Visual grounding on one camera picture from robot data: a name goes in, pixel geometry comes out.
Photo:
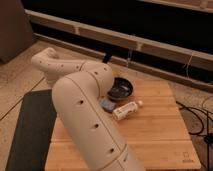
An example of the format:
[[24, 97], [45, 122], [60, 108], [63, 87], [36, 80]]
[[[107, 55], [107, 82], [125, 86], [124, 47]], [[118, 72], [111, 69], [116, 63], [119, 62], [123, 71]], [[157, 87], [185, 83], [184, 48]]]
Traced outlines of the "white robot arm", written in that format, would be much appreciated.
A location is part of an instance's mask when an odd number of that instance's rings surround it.
[[114, 83], [109, 65], [61, 59], [52, 48], [31, 58], [52, 87], [52, 101], [90, 171], [145, 171], [99, 104]]

